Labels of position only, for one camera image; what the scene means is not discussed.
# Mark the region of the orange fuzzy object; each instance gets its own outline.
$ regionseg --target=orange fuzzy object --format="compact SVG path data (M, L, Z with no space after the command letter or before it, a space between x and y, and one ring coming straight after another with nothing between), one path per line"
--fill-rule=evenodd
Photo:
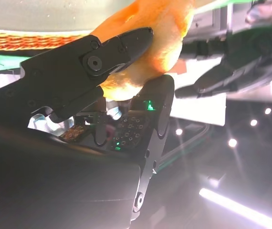
M140 27L151 27L154 32L152 45L143 56L101 84L104 96L131 99L147 80L168 72L178 60L193 9L194 0L136 0L98 26L91 34L101 42Z

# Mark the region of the bolt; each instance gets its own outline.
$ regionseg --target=bolt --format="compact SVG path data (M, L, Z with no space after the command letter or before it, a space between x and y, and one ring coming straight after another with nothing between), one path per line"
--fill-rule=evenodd
M138 208L138 210L141 208L142 204L144 203L144 194L141 192L137 193L137 197L135 199L135 207Z
M5 94L7 97L13 97L15 93L13 89L8 89Z
M125 53L126 52L125 48L122 47L122 46L118 47L118 51L119 51L119 53Z
M146 151L146 158L149 158L149 156L150 156L150 150L147 150Z
M94 71L99 71L102 68L102 61L99 57L96 56L89 57L87 64L90 67L90 69Z
M35 107L36 106L36 102L34 100L29 100L28 101L28 106L29 107Z
M97 49L97 48L99 48L99 43L98 43L98 42L96 42L96 41L92 41L92 42L90 42L90 45L91 45L91 47L92 47L93 49Z

